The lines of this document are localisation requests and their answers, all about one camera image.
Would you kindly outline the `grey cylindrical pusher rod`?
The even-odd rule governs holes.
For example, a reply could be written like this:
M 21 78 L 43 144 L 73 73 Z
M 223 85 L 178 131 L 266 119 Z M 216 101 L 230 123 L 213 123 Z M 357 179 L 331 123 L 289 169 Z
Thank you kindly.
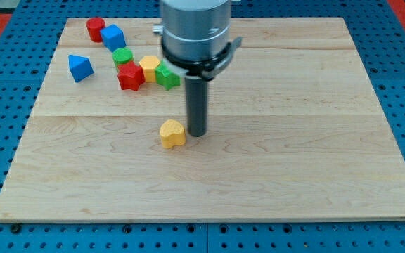
M 190 135 L 199 137 L 207 132 L 208 82 L 185 78 L 186 117 Z

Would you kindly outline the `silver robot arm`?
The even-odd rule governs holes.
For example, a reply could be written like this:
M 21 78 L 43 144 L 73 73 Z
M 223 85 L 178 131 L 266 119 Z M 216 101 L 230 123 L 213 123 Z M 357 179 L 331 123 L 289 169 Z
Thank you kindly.
M 242 38 L 230 41 L 229 0 L 161 0 L 161 47 L 166 66 L 184 78 L 188 133 L 207 132 L 209 83 L 233 60 Z

